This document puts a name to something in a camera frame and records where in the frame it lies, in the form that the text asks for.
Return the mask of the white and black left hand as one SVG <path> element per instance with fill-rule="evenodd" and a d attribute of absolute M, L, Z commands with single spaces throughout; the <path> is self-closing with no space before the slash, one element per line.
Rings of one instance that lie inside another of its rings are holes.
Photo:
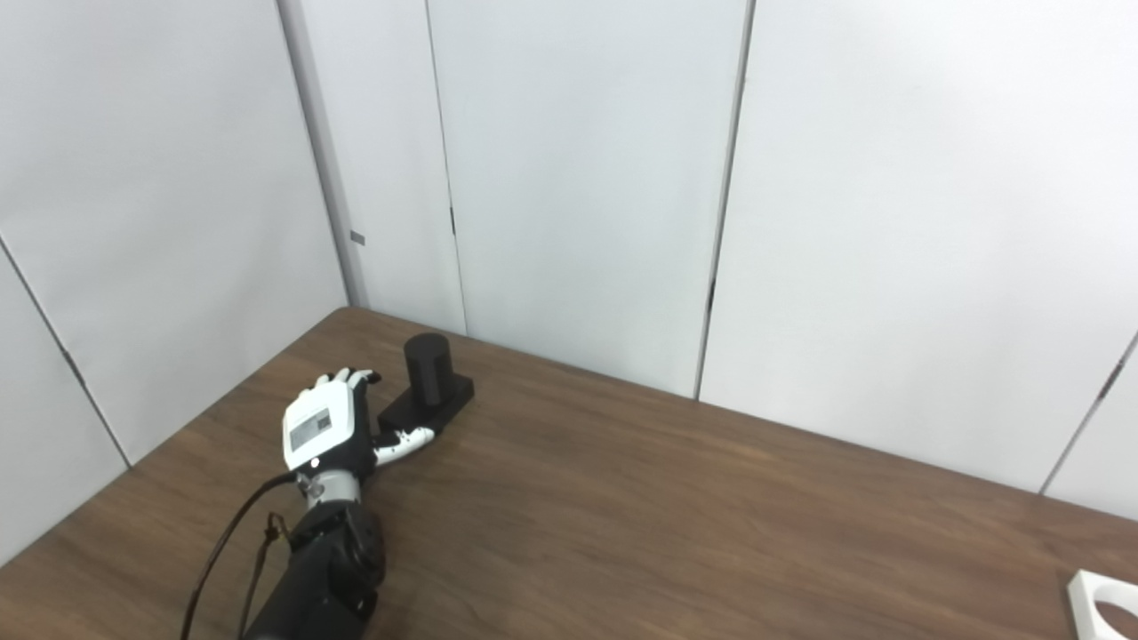
<path fill-rule="evenodd" d="M 381 381 L 369 369 L 346 367 L 322 374 L 300 389 L 282 417 L 284 465 L 312 484 L 345 484 L 358 491 L 376 469 L 430 445 L 430 427 L 378 427 L 366 393 Z"/>

